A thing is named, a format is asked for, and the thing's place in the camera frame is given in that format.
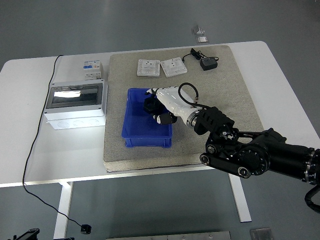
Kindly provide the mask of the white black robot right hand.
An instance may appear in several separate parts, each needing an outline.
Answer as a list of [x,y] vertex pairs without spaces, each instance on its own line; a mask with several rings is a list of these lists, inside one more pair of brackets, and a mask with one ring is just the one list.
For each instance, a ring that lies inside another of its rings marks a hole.
[[202,109],[197,103],[199,97],[197,90],[195,90],[194,99],[182,90],[182,86],[150,88],[145,94],[151,96],[144,100],[144,110],[158,124],[173,124],[178,118],[181,118],[187,127],[195,126]]

